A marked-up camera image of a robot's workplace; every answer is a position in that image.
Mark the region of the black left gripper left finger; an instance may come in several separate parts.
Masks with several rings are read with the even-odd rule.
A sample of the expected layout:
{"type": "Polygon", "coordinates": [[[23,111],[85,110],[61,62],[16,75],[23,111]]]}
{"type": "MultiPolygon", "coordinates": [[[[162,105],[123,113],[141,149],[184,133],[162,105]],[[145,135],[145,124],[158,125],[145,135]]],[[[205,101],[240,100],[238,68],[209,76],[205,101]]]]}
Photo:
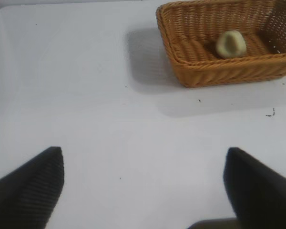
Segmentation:
{"type": "Polygon", "coordinates": [[[62,150],[51,146],[0,179],[0,229],[44,229],[64,185],[62,150]]]}

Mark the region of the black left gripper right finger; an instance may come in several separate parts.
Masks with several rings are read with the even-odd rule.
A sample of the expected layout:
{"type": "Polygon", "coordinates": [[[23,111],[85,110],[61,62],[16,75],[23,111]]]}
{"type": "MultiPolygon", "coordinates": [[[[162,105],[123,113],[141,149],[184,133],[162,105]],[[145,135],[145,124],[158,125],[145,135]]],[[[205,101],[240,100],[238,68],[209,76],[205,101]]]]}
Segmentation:
{"type": "Polygon", "coordinates": [[[286,229],[286,178],[238,147],[224,168],[228,199],[243,229],[286,229]]]}

